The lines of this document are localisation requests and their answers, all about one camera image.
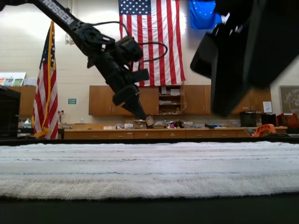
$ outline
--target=robotic arm in foreground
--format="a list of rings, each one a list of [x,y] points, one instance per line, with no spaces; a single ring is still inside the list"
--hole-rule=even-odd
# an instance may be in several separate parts
[[[148,80],[149,73],[147,69],[132,72],[131,64],[138,62],[143,52],[129,34],[115,42],[94,27],[105,23],[84,23],[56,0],[1,0],[0,11],[5,5],[18,6],[25,3],[37,6],[70,35],[77,47],[88,57],[87,67],[95,66],[114,91],[113,103],[116,106],[123,104],[122,107],[127,111],[140,119],[146,119],[135,83]]]

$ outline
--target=black monitor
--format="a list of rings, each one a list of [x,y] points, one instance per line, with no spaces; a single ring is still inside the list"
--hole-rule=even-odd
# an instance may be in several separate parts
[[[0,139],[18,137],[21,94],[0,85]]]

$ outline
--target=white towel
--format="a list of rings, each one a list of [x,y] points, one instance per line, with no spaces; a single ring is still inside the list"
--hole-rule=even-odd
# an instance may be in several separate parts
[[[299,145],[177,143],[0,147],[0,196],[106,199],[299,191]]]

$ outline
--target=american flag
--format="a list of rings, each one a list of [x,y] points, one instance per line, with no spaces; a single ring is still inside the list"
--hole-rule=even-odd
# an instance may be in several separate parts
[[[150,79],[139,86],[165,86],[179,84],[185,80],[181,34],[179,27],[178,0],[119,0],[120,21],[137,42],[162,42],[168,53],[159,60],[141,64],[141,69],[149,70]],[[126,36],[120,26],[121,38]],[[165,51],[162,45],[140,45],[143,59],[159,57]],[[134,63],[133,70],[139,63]]]
[[[39,66],[33,123],[37,138],[58,138],[58,95],[56,82],[55,30],[54,22],[48,31]]]

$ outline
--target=hanging american flag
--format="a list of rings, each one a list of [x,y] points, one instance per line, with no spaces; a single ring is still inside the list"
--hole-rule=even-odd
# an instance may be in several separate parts
[[[159,60],[141,64],[149,70],[150,80],[140,86],[164,86],[179,84],[185,80],[179,27],[178,0],[119,0],[120,21],[137,42],[162,42],[168,53]],[[120,26],[121,38],[126,36]],[[159,57],[165,51],[162,45],[140,45],[143,59]],[[138,69],[134,63],[133,70]]]
[[[34,134],[37,138],[58,138],[58,95],[56,82],[54,22],[48,31],[39,66],[33,109]]]

